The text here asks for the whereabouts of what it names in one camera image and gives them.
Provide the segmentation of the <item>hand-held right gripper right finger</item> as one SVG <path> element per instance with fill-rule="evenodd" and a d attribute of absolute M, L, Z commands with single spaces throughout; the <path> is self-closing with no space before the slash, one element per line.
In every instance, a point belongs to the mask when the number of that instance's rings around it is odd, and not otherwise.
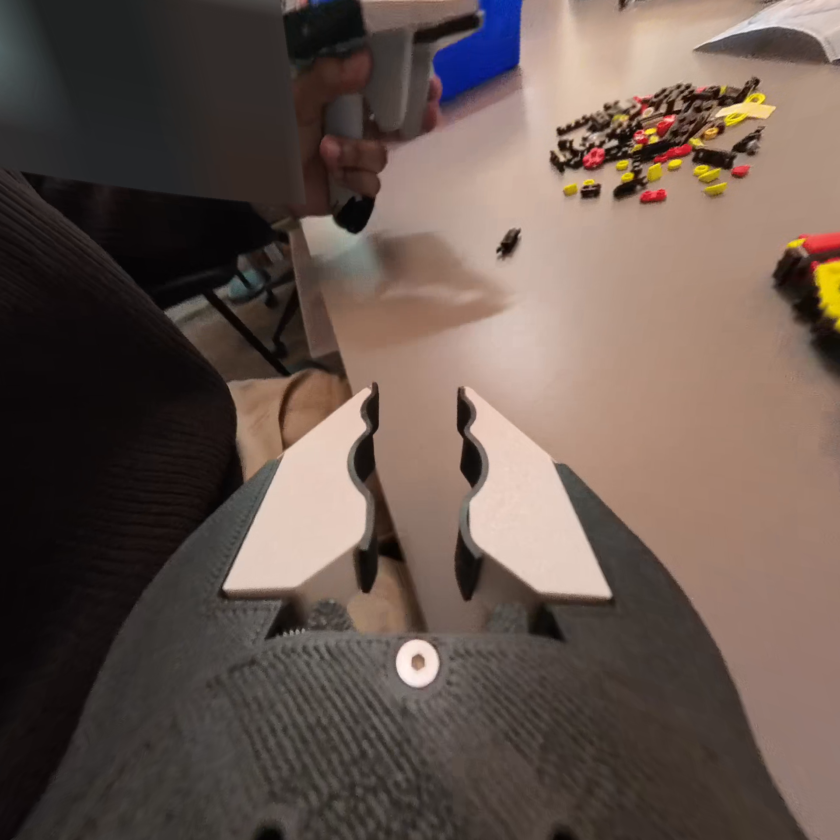
<path fill-rule="evenodd" d="M 552 457 L 470 387 L 457 392 L 459 470 L 455 579 L 488 616 L 517 604 L 606 605 L 613 590 Z"/>

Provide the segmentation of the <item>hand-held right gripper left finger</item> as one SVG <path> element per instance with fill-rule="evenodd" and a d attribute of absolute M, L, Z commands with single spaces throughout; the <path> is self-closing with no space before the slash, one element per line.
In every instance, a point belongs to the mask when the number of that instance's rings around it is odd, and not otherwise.
<path fill-rule="evenodd" d="M 256 506 L 222 583 L 231 600 L 281 600 L 300 612 L 369 594 L 379 570 L 371 383 L 270 461 L 254 480 Z"/>

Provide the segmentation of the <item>pile of lego pieces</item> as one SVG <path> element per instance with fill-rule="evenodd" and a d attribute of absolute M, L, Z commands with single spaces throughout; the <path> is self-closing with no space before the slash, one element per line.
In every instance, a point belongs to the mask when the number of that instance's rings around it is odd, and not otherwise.
<path fill-rule="evenodd" d="M 748 177 L 775 114 L 761 80 L 740 85 L 677 82 L 641 96 L 607 101 L 555 129 L 549 165 L 567 176 L 563 194 L 595 200 L 613 172 L 616 202 L 665 203 L 668 173 L 689 172 L 708 197 Z"/>

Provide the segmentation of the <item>person's left forearm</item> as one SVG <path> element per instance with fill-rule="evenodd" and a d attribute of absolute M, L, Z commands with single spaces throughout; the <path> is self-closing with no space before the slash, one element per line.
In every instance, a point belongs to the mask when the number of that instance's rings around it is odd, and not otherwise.
<path fill-rule="evenodd" d="M 351 53 L 366 40 L 359 1 L 287 2 L 282 22 L 288 58 L 297 68 Z"/>

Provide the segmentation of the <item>red yellow black lego figure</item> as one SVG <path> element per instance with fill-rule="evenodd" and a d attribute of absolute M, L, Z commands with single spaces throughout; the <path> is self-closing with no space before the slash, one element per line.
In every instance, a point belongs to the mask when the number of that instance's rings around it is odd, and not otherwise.
<path fill-rule="evenodd" d="M 838 352 L 839 232 L 802 234 L 788 242 L 771 279 L 814 342 Z"/>

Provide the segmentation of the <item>lego instruction booklet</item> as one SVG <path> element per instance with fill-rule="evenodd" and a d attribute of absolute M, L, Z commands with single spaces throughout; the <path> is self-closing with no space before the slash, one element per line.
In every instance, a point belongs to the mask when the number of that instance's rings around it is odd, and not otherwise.
<path fill-rule="evenodd" d="M 694 50 L 788 62 L 838 66 L 839 2 L 782 1 L 764 3 L 760 10 Z"/>

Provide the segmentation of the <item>person's left hand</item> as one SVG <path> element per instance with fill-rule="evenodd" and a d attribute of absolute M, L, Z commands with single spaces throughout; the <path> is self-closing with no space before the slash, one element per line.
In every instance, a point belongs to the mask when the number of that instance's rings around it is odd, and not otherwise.
<path fill-rule="evenodd" d="M 329 184 L 342 185 L 359 196 L 376 197 L 390 147 L 402 141 L 398 132 L 386 133 L 369 121 L 361 139 L 329 133 L 324 113 L 343 96 L 360 93 L 372 72 L 372 57 L 362 50 L 344 58 L 317 59 L 293 81 L 304 200 L 289 205 L 296 217 L 331 214 Z"/>

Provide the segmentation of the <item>blue plastic storage bin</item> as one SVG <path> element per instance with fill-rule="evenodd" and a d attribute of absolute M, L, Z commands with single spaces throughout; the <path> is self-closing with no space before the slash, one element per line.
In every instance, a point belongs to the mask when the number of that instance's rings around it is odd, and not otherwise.
<path fill-rule="evenodd" d="M 522 1 L 479 1 L 481 28 L 440 49 L 434 69 L 447 103 L 502 74 L 520 61 Z"/>

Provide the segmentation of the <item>black office chair base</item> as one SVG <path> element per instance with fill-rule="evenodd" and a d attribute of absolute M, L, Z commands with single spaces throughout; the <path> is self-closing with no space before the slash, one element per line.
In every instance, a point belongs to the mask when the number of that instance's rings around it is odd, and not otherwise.
<path fill-rule="evenodd" d="M 295 274 L 291 258 L 286 255 L 288 234 L 279 226 L 274 226 L 267 235 L 259 238 L 257 244 L 221 248 L 218 241 L 214 241 L 213 245 L 214 249 L 200 248 L 180 255 L 175 261 L 167 261 L 163 268 L 152 269 L 149 279 L 142 281 L 141 286 L 163 310 L 193 298 L 203 298 L 279 375 L 290 376 L 297 372 L 297 369 L 290 370 L 284 365 L 287 346 L 282 341 L 286 327 L 300 311 Z M 261 342 L 231 308 L 231 303 L 235 301 L 232 291 L 227 293 L 225 300 L 219 297 L 218 291 L 229 287 L 235 280 L 245 289 L 245 301 L 263 297 L 268 308 L 278 305 L 277 287 L 291 288 L 272 333 L 271 346 Z"/>

